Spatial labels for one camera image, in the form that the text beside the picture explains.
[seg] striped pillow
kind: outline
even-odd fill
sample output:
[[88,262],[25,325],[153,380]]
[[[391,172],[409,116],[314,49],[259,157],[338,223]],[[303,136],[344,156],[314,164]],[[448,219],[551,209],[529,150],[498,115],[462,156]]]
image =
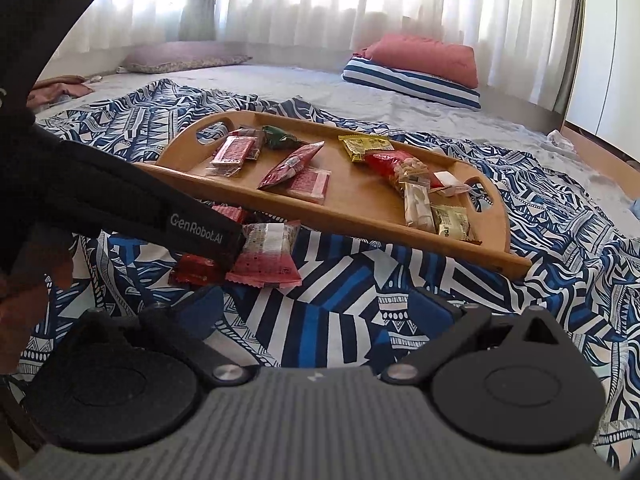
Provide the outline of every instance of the striped pillow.
[[434,75],[387,68],[361,57],[351,58],[342,79],[457,108],[480,109],[480,94],[475,90]]

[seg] brown cloth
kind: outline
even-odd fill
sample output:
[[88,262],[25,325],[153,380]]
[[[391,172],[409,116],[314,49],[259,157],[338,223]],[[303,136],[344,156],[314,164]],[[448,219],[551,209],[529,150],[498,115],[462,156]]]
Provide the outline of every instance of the brown cloth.
[[63,75],[38,81],[27,98],[27,107],[31,110],[42,105],[55,103],[60,96],[83,97],[93,92],[83,85],[86,79],[79,75]]

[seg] green curtain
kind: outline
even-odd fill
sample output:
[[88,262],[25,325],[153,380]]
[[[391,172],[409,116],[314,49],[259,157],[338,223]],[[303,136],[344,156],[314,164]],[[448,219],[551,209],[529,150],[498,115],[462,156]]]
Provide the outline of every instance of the green curtain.
[[187,0],[180,19],[181,41],[215,40],[215,0]]

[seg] pink snack package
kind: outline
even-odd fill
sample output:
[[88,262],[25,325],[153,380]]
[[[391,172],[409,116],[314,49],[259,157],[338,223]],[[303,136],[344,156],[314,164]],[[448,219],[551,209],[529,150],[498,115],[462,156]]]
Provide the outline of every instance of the pink snack package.
[[330,176],[329,170],[306,168],[292,179],[287,195],[307,202],[323,204]]
[[240,171],[255,137],[228,136],[207,168],[210,176],[232,176]]
[[250,286],[299,286],[302,278],[291,257],[300,222],[248,224],[246,242],[236,263],[226,274],[230,282]]

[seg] wooden floor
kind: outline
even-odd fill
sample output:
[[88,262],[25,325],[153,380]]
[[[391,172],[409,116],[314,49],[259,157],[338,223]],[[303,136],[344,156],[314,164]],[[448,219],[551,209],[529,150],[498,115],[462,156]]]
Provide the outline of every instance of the wooden floor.
[[566,126],[562,127],[561,133],[574,144],[575,151],[588,166],[615,181],[629,198],[640,198],[639,171]]

